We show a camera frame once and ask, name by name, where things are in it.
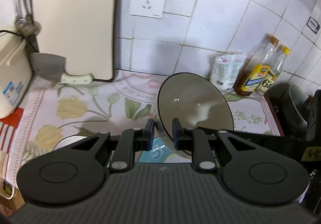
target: yellow sticker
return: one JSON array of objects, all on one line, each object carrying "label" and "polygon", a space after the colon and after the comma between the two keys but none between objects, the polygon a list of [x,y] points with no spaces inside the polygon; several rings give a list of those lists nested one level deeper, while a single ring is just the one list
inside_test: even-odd
[{"label": "yellow sticker", "polygon": [[241,90],[245,92],[253,92],[255,88],[261,83],[269,69],[269,66],[257,64],[246,79],[245,83],[241,86]]},{"label": "yellow sticker", "polygon": [[301,161],[321,161],[321,147],[307,147],[304,151]]},{"label": "yellow sticker", "polygon": [[260,93],[264,94],[277,78],[278,77],[272,71],[268,71],[267,75],[264,77],[263,81],[257,87],[256,91],[259,91]]}]

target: white cutting board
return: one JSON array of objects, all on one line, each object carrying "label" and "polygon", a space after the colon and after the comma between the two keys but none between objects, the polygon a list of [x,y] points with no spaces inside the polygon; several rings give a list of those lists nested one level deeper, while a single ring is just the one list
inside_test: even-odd
[{"label": "white cutting board", "polygon": [[31,0],[39,51],[66,57],[70,75],[113,77],[115,0]]}]

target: bottle label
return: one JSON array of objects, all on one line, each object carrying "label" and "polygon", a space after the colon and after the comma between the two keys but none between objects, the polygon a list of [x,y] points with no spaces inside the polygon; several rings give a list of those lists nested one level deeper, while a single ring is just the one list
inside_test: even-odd
[{"label": "bottle label", "polygon": [[257,91],[259,93],[264,94],[270,88],[270,86],[276,81],[277,78],[278,78],[277,75],[275,75],[272,71],[268,71],[263,81],[257,87]]},{"label": "bottle label", "polygon": [[253,92],[255,88],[262,82],[269,69],[269,66],[257,64],[246,79],[245,83],[241,86],[241,90],[245,92]]}]

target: white seasoning packet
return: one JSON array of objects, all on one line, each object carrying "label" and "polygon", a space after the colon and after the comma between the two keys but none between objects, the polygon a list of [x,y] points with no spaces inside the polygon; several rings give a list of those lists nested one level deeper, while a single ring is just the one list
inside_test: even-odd
[{"label": "white seasoning packet", "polygon": [[211,83],[219,90],[232,88],[244,64],[244,54],[224,54],[217,56],[211,73]]}]

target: rice cooker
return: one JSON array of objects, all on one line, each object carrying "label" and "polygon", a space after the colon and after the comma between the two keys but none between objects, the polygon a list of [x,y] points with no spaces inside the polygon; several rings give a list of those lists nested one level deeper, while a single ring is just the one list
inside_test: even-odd
[{"label": "rice cooker", "polygon": [[[15,32],[14,27],[4,27]],[[10,33],[0,34],[0,119],[19,104],[32,77],[25,52],[26,41]]]}]

